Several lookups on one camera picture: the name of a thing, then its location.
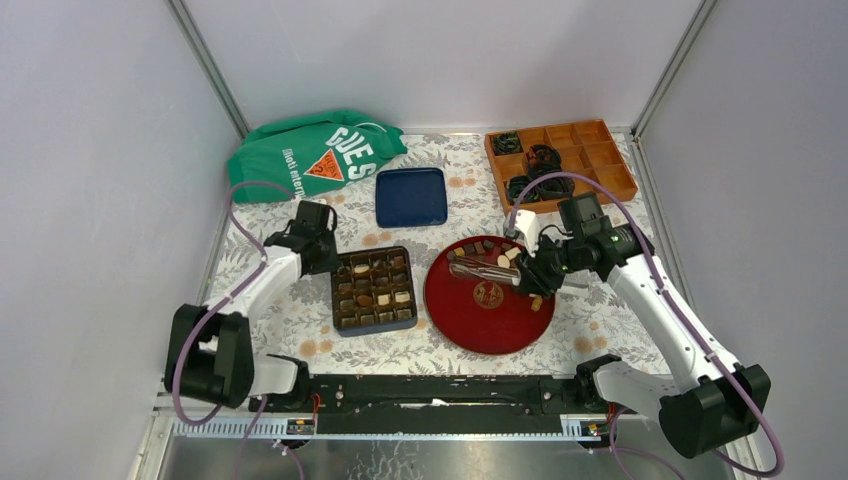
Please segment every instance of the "red round tray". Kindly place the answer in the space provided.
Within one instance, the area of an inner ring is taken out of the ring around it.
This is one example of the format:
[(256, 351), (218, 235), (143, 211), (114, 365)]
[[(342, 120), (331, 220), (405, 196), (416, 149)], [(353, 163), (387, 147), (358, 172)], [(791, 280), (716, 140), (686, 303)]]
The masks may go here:
[(545, 299), (539, 311), (534, 312), (530, 309), (533, 299), (519, 295), (507, 284), (452, 275), (447, 253), (484, 240), (495, 243), (495, 248), (486, 252), (486, 261), (492, 264), (503, 253), (501, 244), (521, 247), (490, 235), (454, 243), (436, 257), (427, 272), (424, 301), (433, 324), (460, 347), (491, 355), (517, 352), (548, 328), (554, 314), (554, 297)]

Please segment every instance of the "patterned table surface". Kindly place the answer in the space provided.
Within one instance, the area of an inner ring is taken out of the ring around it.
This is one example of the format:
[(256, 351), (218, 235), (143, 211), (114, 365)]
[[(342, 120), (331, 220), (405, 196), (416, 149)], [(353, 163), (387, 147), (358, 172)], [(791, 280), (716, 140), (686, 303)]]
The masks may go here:
[[(624, 135), (614, 135), (632, 168)], [(348, 374), (573, 374), (583, 361), (607, 352), (620, 355), (634, 368), (667, 373), (656, 345), (636, 316), (600, 282), (592, 281), (589, 295), (560, 295), (553, 321), (535, 343), (517, 353), (481, 355), (463, 350), (432, 324), (423, 303), (427, 269), (440, 251), (462, 238), (501, 234), (504, 220), (482, 135), (407, 135), (407, 155), (384, 169), (437, 167), (444, 171), (449, 203), (448, 221), (435, 227), (381, 229), (374, 213), (375, 176), (322, 195), (339, 214), (336, 231), (339, 252), (402, 245), (409, 250), (418, 298), (418, 324), (407, 330), (343, 338), (332, 325), (330, 280), (327, 275), (304, 277), (283, 294), (257, 321), (254, 349), (261, 353), (298, 357), (313, 373)], [(634, 172), (639, 182), (638, 172)], [(651, 237), (653, 229), (641, 193), (627, 203), (639, 226)], [(614, 206), (604, 210), (614, 224), (622, 215)], [(260, 239), (281, 230), (294, 215), (294, 204), (255, 204), (236, 207), (237, 218)], [(559, 221), (557, 214), (543, 223)], [(258, 254), (230, 226), (220, 252), (211, 294), (224, 293)]]

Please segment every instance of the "navy blue plate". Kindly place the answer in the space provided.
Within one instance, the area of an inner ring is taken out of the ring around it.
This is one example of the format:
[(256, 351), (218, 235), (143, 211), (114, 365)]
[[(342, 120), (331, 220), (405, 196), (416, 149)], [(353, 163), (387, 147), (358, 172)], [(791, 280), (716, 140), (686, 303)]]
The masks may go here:
[(377, 225), (441, 225), (448, 220), (445, 174), (438, 168), (400, 168), (377, 174)]

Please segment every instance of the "green bag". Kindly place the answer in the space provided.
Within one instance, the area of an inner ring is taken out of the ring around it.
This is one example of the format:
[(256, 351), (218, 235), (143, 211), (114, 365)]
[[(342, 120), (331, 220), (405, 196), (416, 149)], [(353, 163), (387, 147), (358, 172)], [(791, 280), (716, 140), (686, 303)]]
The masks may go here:
[[(250, 132), (227, 162), (230, 184), (265, 181), (298, 197), (335, 190), (364, 178), (406, 153), (403, 130), (352, 110), (282, 120)], [(281, 202), (285, 194), (245, 187), (236, 203)]]

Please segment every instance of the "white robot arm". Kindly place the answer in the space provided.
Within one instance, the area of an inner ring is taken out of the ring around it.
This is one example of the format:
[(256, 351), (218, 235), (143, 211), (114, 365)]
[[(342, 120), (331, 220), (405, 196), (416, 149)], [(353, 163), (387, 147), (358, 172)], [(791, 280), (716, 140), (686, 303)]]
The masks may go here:
[(714, 338), (668, 281), (660, 259), (650, 252), (664, 290), (709, 342), (712, 352), (708, 355), (701, 348), (663, 292), (657, 290), (646, 253), (636, 242), (636, 227), (613, 228), (595, 194), (561, 202), (560, 213), (572, 237), (556, 241), (540, 237), (533, 212), (521, 210), (516, 215), (515, 233), (524, 235), (527, 246), (517, 262), (519, 291), (549, 296), (558, 290), (566, 273), (597, 272), (639, 318), (671, 371), (671, 378), (649, 375), (606, 355), (578, 366), (577, 375), (582, 376), (590, 396), (624, 405), (659, 423), (672, 446), (688, 458), (753, 433), (756, 419), (710, 359), (718, 358), (735, 368), (734, 378), (760, 410), (771, 387), (762, 368), (743, 367)]
[[(278, 355), (253, 355), (250, 332), (274, 300), (301, 276), (339, 267), (336, 224), (331, 207), (300, 202), (297, 216), (286, 229), (265, 240), (264, 268), (250, 269), (236, 281), (239, 287), (227, 290), (242, 288), (238, 294), (212, 298), (201, 306), (180, 307), (171, 328), (166, 389), (172, 391), (174, 379), (179, 378), (181, 394), (230, 408), (238, 407), (248, 396), (285, 395), (296, 389), (299, 377), (308, 376), (305, 363)], [(185, 368), (175, 375), (190, 332), (214, 305), (222, 303), (187, 347)]]

